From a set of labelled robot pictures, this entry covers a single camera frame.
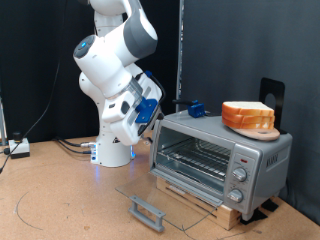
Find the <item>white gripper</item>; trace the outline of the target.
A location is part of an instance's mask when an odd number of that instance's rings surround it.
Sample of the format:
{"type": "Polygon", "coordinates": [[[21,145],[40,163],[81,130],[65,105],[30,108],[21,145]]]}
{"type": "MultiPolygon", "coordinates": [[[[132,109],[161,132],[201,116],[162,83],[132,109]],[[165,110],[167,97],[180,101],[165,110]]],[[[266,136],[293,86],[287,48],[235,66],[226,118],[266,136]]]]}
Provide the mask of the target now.
{"type": "MultiPolygon", "coordinates": [[[[149,131],[156,120],[163,120],[160,104],[164,99],[164,88],[150,71],[136,76],[131,85],[135,100],[121,121],[118,139],[124,145],[136,144],[145,131],[149,131]]],[[[143,137],[148,145],[151,137],[143,137]]]]}

